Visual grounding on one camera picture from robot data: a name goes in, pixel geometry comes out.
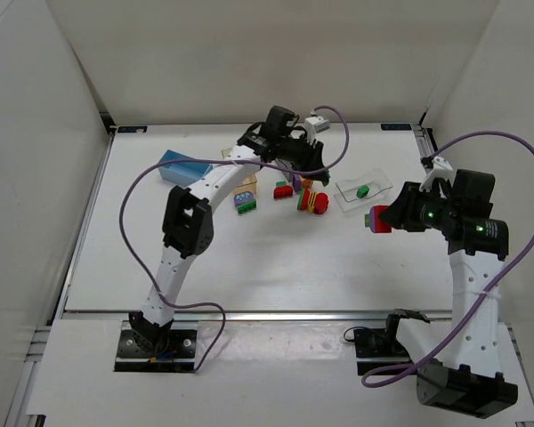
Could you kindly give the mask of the red arched lego brick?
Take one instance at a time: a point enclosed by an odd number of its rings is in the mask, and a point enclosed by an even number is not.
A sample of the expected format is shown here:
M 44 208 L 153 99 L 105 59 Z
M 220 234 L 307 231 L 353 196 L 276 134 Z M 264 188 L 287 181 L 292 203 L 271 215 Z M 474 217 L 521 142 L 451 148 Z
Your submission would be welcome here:
M 294 189 L 289 185 L 278 186 L 273 190 L 274 199 L 288 198 L 288 197 L 292 197 L 294 194 L 295 194 Z

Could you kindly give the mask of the small green lego brick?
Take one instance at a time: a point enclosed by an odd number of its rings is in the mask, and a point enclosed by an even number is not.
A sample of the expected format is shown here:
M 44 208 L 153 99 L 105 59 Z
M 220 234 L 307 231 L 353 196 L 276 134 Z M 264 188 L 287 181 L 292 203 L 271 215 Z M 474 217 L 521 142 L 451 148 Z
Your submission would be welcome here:
M 368 195 L 370 191 L 370 188 L 369 186 L 367 185 L 363 185 L 363 186 L 360 186 L 357 188 L 357 191 L 356 191 L 356 197 L 357 198 L 364 198 Z

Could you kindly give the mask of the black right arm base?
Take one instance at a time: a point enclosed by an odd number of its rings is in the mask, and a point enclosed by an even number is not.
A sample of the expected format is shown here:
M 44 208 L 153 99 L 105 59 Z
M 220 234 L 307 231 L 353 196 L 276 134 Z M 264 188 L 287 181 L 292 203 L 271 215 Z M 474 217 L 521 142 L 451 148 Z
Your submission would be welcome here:
M 363 376 L 372 369 L 407 365 L 412 362 L 408 351 L 396 339 L 402 319 L 431 320 L 419 311 L 396 309 L 391 312 L 383 327 L 352 326 L 343 333 L 346 343 L 353 344 L 357 361 L 357 374 Z

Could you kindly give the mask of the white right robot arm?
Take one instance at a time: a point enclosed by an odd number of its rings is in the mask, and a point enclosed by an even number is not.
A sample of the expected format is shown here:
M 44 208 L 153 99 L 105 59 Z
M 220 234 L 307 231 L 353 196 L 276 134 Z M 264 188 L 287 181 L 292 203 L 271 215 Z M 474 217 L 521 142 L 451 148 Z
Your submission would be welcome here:
M 417 398 L 476 418 L 489 418 L 518 399 L 498 355 L 498 275 L 509 254 L 509 229 L 491 218 L 496 179 L 489 173 L 431 169 L 422 182 L 407 182 L 379 218 L 396 230 L 438 230 L 448 244 L 452 273 L 452 330 L 433 344 L 425 319 L 404 315 L 396 339 L 417 365 Z

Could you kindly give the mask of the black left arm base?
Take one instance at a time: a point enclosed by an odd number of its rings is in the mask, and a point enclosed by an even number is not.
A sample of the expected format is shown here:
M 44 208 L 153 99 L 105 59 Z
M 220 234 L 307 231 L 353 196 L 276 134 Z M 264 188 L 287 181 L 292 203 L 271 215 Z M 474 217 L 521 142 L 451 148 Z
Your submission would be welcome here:
M 197 343 L 197 323 L 173 323 L 156 344 L 141 344 L 129 323 L 123 322 L 113 370 L 119 373 L 192 373 Z

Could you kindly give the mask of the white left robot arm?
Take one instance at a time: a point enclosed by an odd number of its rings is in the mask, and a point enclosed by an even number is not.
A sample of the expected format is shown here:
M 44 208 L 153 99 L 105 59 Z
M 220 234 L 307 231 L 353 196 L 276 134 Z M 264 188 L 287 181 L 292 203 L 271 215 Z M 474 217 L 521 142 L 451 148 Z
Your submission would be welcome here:
M 129 315 L 134 340 L 143 350 L 159 355 L 170 348 L 167 340 L 184 279 L 191 264 L 212 243 L 214 211 L 241 182 L 279 160 L 294 171 L 310 173 L 315 181 L 328 183 L 323 144 L 317 139 L 318 133 L 329 128 L 328 120 L 311 114 L 302 125 L 295 121 L 290 110 L 272 107 L 266 120 L 251 125 L 229 155 L 203 178 L 170 190 L 158 271 L 150 279 L 146 302 Z

